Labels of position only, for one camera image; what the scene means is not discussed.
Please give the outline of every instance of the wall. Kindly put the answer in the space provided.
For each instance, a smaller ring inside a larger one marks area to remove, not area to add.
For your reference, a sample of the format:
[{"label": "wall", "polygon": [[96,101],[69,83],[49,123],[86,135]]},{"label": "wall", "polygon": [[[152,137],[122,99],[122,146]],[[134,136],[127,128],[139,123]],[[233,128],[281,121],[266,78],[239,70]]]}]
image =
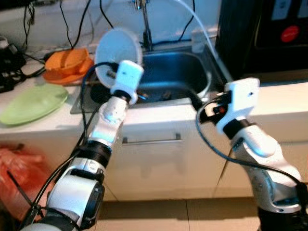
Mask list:
[{"label": "wall", "polygon": [[[183,0],[192,6],[192,0]],[[75,41],[78,26],[87,0],[64,0],[63,9],[70,28],[70,38]],[[196,13],[209,29],[216,33],[220,0],[195,0]],[[144,30],[142,11],[134,9],[130,0],[103,0],[103,9],[114,24],[123,26],[139,34],[142,41]],[[189,12],[172,0],[150,0],[148,6],[150,28],[153,41],[178,39],[186,23],[190,19]],[[14,9],[0,12],[0,34],[10,42],[21,46],[25,39],[23,28],[24,9]],[[99,9],[99,0],[92,0],[89,14],[86,15],[82,28],[82,37],[78,45],[91,43],[91,23],[94,25],[94,42],[109,28]],[[193,20],[184,38],[190,37],[190,32],[198,27]],[[53,6],[36,7],[35,24],[31,27],[28,44],[30,49],[43,49],[68,45],[66,27],[62,18],[59,3]]]}]

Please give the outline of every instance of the red plastic bag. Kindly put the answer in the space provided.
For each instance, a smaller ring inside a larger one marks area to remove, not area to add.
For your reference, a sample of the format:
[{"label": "red plastic bag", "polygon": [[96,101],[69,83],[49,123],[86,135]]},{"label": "red plastic bag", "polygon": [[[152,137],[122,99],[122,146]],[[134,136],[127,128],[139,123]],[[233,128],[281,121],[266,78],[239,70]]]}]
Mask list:
[{"label": "red plastic bag", "polygon": [[[7,171],[11,172],[31,201],[35,199],[51,172],[41,155],[0,147],[0,200],[13,217],[22,220],[30,205],[19,193]],[[41,206],[46,205],[47,193],[52,187],[53,184],[50,184],[45,191],[39,203]]]}]

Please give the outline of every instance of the cabinet handle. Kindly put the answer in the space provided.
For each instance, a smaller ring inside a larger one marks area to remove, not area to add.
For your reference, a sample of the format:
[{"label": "cabinet handle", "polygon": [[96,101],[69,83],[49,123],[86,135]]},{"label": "cabinet handle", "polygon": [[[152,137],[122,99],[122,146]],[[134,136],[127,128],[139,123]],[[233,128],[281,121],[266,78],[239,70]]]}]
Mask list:
[{"label": "cabinet handle", "polygon": [[145,145],[145,144],[158,144],[158,143],[178,143],[178,142],[182,142],[182,141],[183,140],[181,139],[181,134],[176,133],[175,139],[129,142],[127,137],[123,137],[122,143],[124,145]]}]

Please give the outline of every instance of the stainless steel sink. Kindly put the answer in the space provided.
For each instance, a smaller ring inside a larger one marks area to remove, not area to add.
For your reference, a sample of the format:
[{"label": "stainless steel sink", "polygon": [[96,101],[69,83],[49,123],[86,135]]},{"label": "stainless steel sink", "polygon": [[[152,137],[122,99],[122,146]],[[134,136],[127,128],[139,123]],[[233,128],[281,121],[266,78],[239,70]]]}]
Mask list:
[{"label": "stainless steel sink", "polygon": [[[210,91],[219,91],[226,82],[206,49],[198,54],[192,53],[191,46],[148,52],[143,55],[142,65],[144,75],[137,92],[140,97],[137,104],[131,106],[134,108],[190,103],[187,89],[206,100]],[[98,85],[88,87],[84,99],[86,112],[92,112],[108,96],[106,89]],[[80,113],[80,98],[71,113]]]}]

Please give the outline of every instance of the green plate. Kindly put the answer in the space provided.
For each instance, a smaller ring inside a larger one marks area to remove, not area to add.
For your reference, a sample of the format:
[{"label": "green plate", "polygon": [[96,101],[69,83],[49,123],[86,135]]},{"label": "green plate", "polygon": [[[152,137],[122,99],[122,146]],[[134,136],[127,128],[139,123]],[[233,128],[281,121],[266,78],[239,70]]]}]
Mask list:
[{"label": "green plate", "polygon": [[67,99],[67,90],[54,84],[34,86],[17,96],[0,115],[5,125],[19,125],[39,119],[59,108]]}]

